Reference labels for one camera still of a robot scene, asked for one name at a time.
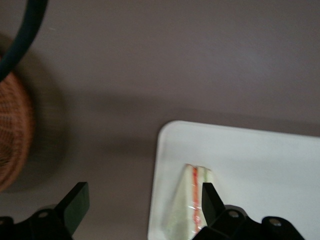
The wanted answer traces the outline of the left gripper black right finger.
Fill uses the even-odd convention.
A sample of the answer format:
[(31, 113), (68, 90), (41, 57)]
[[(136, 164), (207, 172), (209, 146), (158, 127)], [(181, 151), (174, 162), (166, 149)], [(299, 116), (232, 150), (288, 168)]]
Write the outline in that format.
[(202, 184), (202, 212), (207, 223), (195, 240), (302, 240), (286, 219), (266, 216), (252, 220), (240, 207), (225, 205), (212, 183)]

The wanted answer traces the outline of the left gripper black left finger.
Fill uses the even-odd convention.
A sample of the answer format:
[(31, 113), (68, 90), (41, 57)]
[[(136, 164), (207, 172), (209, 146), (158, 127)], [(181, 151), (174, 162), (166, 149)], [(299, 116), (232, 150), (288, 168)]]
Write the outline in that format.
[(89, 185), (87, 182), (78, 182), (54, 208), (41, 209), (18, 223), (10, 216), (1, 216), (0, 238), (72, 240), (89, 208)]

